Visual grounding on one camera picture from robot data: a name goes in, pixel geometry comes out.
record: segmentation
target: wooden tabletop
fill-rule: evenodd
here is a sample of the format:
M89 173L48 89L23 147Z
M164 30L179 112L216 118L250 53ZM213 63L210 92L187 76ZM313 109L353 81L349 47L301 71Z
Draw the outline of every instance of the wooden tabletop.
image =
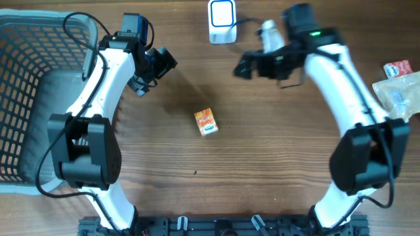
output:
M237 13L274 19L284 33L280 14L291 4L238 0ZM420 2L317 0L313 6L322 26L341 30L369 88L384 79L383 62L408 59L420 69ZM167 47L177 59L177 68L146 96L126 88L117 110L119 178L141 216L306 214L326 192L339 133L320 91L312 81L280 90L268 79L233 77L241 54L209 42L207 1L7 7L88 12L111 32L121 27L124 12L139 12L154 25L154 46ZM241 26L241 47L260 47L257 28ZM194 113L205 108L213 110L220 130L201 137ZM372 235L420 234L418 116L411 129L393 207L364 203L357 211L368 215ZM385 202L387 191L373 196ZM95 215L85 197L0 195L0 235L75 235L77 221Z

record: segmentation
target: plastic bin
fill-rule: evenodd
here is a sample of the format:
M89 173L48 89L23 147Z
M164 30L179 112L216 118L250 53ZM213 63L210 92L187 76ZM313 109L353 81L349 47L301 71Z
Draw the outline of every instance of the plastic bin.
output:
M0 10L0 193L38 195L35 169L49 144L47 121L65 113L93 70L93 52L62 29L69 12ZM87 16L66 24L78 39L96 46L98 30ZM51 191L56 178L51 154L41 184Z

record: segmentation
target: orange packet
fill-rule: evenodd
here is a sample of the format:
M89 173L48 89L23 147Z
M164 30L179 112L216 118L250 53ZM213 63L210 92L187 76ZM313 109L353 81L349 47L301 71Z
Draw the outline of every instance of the orange packet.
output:
M219 130L216 125L215 117L210 108L199 111L194 114L196 116L197 125L202 136L206 136Z

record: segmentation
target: transparent plastic wrapper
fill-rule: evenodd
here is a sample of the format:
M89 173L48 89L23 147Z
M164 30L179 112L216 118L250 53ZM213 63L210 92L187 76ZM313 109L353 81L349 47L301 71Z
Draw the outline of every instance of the transparent plastic wrapper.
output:
M408 119L420 112L420 72L374 83L373 90L392 118Z

